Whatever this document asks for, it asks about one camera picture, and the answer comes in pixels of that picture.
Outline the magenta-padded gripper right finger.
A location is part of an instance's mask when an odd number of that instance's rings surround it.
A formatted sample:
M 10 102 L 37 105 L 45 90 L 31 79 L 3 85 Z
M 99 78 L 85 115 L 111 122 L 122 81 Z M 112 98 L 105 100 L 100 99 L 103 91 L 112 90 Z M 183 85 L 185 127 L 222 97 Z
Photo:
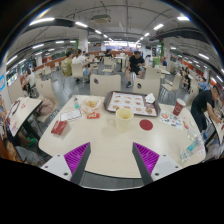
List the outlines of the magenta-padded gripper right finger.
M 144 185 L 166 177 L 182 169 L 170 156 L 159 155 L 151 149 L 134 143 L 132 153 L 135 157 Z

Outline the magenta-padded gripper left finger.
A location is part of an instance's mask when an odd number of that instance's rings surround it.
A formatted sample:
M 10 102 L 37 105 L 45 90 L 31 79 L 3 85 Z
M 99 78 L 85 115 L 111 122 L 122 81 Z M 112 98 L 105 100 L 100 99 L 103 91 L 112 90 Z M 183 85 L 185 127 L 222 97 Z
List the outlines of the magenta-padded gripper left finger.
M 79 185 L 90 153 L 90 143 L 85 143 L 64 155 L 53 156 L 42 169 Z

